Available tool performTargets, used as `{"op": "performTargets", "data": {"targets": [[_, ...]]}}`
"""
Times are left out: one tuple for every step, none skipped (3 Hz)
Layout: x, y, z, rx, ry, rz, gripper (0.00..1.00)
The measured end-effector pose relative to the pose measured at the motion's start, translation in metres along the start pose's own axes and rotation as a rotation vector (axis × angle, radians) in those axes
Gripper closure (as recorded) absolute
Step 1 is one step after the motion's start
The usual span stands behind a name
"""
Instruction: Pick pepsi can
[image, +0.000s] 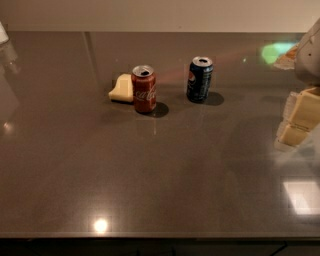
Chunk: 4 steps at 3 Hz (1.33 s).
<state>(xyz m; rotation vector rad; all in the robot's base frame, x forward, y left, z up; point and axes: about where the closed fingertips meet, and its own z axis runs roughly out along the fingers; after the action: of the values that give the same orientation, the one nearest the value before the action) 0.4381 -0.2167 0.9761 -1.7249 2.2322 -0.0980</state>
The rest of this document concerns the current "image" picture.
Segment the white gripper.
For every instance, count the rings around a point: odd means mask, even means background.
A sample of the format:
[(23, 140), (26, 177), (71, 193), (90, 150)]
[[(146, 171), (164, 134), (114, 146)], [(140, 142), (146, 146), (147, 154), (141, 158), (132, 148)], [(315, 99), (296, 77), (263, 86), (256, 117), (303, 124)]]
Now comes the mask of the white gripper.
[(320, 123), (320, 18), (299, 42), (295, 59), (295, 74), (308, 86), (287, 98), (274, 147), (288, 152), (298, 147)]

